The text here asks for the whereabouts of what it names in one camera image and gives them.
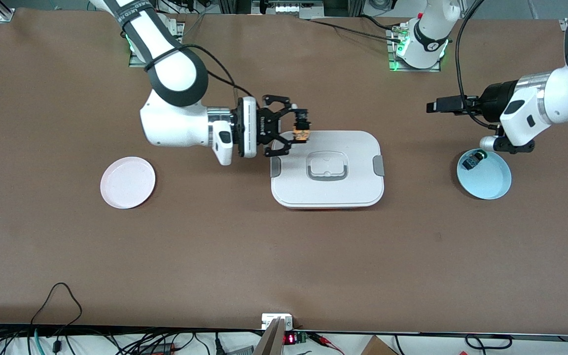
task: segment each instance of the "mounting plate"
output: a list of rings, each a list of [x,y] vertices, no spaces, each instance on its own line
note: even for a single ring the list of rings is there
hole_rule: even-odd
[[[561,25],[562,32],[565,32],[568,26],[568,17],[564,18],[563,20],[558,20],[558,23],[559,25]]]
[[[14,15],[14,9],[10,9],[10,18],[9,19],[5,19],[4,16],[0,15],[0,22],[11,22],[12,21],[12,16]]]
[[[276,319],[277,317],[283,318],[284,323],[286,324],[286,331],[293,330],[293,316],[288,313],[262,313],[262,330],[266,330],[266,328],[271,324],[271,321]]]

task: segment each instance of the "black strap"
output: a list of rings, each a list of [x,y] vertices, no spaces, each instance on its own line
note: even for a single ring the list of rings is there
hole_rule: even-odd
[[[124,26],[133,19],[140,17],[140,12],[145,9],[155,9],[148,0],[135,0],[117,9],[115,19],[124,30]]]
[[[417,39],[419,43],[422,43],[426,52],[435,52],[441,45],[444,44],[444,42],[446,42],[446,39],[448,38],[448,36],[445,36],[444,38],[439,40],[428,38],[422,33],[422,31],[420,31],[420,21],[415,23],[415,26],[413,27],[413,33],[415,34],[415,39]]]
[[[150,68],[152,68],[155,64],[158,63],[158,61],[166,58],[167,56],[171,55],[174,52],[179,52],[181,49],[183,49],[185,46],[180,45],[179,47],[174,47],[171,50],[166,50],[165,52],[163,52],[162,54],[160,54],[159,56],[156,56],[155,59],[151,60],[148,62],[148,64],[146,64],[146,67],[144,67],[144,71],[148,72],[150,70]]]

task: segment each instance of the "gray latch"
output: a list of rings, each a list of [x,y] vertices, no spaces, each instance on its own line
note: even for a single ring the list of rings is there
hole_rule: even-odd
[[[385,165],[383,165],[383,156],[376,155],[372,158],[372,164],[374,165],[374,173],[378,176],[385,176]]]
[[[271,177],[277,178],[282,173],[282,161],[280,157],[271,157]]]

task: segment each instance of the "small object in bowl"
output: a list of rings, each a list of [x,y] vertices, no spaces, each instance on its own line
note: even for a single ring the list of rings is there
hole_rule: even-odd
[[[475,153],[469,155],[466,160],[462,162],[462,165],[466,170],[473,169],[479,164],[480,161],[488,157],[487,153],[483,150],[478,150]]]

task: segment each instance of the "container lid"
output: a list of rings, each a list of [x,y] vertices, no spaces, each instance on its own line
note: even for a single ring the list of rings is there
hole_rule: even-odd
[[[466,191],[483,200],[494,200],[507,193],[512,185],[512,172],[505,160],[493,151],[480,160],[475,168],[467,169],[464,161],[480,149],[469,150],[457,163],[457,178]]]
[[[288,140],[292,132],[283,133]],[[273,149],[282,148],[275,141]],[[363,131],[313,131],[288,155],[271,157],[271,192],[292,209],[348,209],[375,204],[385,190],[378,141]]]

